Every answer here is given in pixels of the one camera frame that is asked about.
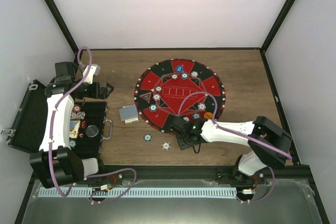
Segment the orange blue 10 chip stack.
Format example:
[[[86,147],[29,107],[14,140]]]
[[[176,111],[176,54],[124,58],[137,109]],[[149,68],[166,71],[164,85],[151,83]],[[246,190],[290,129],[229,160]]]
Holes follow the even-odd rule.
[[[170,145],[169,142],[164,142],[164,143],[162,143],[162,149],[163,149],[163,150],[167,151],[167,150],[169,150],[170,148],[171,148],[171,145]]]

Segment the orange dealer button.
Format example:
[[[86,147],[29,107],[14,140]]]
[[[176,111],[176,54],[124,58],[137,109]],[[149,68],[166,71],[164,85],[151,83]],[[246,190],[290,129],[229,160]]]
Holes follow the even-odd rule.
[[[211,120],[213,118],[213,113],[212,112],[205,112],[204,113],[204,118]]]

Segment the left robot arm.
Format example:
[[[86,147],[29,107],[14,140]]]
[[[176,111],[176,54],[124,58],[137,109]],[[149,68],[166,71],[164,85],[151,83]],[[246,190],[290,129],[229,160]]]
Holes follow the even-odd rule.
[[[45,88],[48,112],[44,137],[29,163],[45,188],[77,183],[88,176],[95,184],[102,184],[107,170],[99,166],[97,158],[82,159],[70,147],[70,117],[75,99],[106,99],[114,88],[107,82],[94,82],[100,72],[97,64],[85,66],[81,80],[76,80],[71,62],[56,63],[55,70],[54,81]]]

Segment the green blue 50 chip stack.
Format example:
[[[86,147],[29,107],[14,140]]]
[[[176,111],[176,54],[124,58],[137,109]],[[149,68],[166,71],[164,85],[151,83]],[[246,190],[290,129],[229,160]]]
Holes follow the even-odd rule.
[[[143,138],[144,138],[144,140],[145,140],[146,142],[149,142],[149,141],[152,140],[152,136],[151,136],[151,134],[146,134]]]

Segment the blue small blind button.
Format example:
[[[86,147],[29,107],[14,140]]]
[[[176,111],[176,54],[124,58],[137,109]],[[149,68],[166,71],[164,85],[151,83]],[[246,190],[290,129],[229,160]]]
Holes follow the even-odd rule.
[[[182,65],[178,65],[175,67],[175,71],[178,73],[184,72],[184,67]]]

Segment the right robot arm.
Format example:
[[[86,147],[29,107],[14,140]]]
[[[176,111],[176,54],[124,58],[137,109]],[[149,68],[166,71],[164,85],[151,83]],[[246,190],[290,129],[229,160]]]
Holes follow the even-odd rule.
[[[248,146],[251,151],[237,158],[233,177],[244,184],[265,167],[281,169],[291,160],[291,135],[264,116],[243,123],[213,122],[210,119],[186,121],[175,118],[170,130],[184,144],[182,149],[203,143],[224,142]]]

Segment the blue backed card deck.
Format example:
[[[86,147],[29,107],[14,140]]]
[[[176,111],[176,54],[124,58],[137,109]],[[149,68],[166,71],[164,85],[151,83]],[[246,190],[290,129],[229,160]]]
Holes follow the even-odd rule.
[[[119,114],[121,121],[133,120],[138,117],[138,111],[135,104],[120,108]]]

